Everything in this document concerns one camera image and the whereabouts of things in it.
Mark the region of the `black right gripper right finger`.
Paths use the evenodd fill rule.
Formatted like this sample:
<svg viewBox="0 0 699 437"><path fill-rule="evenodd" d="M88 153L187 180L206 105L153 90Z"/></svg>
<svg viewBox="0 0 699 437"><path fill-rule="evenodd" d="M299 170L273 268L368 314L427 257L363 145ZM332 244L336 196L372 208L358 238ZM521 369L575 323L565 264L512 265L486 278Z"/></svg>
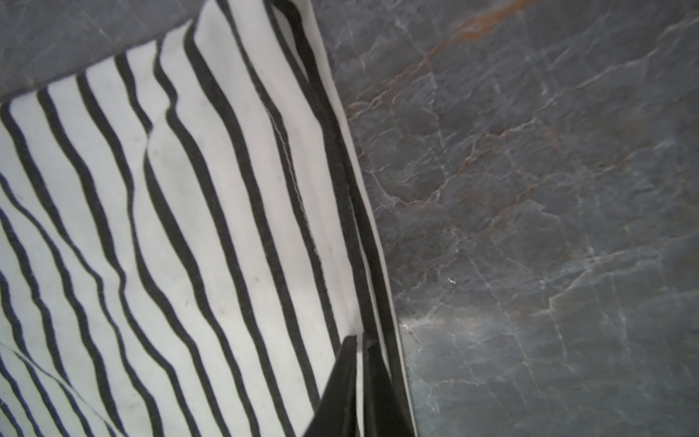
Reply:
<svg viewBox="0 0 699 437"><path fill-rule="evenodd" d="M364 340L362 360L365 435L413 437L414 432L400 409L391 377L384 365L380 345L374 340Z"/></svg>

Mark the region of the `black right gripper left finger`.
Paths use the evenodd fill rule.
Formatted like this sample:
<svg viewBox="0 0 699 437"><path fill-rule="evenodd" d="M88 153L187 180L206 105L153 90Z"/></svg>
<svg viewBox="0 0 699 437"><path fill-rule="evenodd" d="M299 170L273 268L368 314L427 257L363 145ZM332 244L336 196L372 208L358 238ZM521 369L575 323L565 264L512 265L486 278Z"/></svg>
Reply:
<svg viewBox="0 0 699 437"><path fill-rule="evenodd" d="M305 437L351 437L357 433L357 337L340 347L320 404Z"/></svg>

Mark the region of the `black white striped tank top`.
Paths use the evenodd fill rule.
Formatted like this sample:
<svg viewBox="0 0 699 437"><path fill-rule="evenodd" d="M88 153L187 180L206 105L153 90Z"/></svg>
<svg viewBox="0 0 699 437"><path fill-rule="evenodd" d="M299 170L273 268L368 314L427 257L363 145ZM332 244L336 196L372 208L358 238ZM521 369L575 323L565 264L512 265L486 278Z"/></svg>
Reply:
<svg viewBox="0 0 699 437"><path fill-rule="evenodd" d="M207 1L1 105L1 433L304 436L343 340L415 434L308 1Z"/></svg>

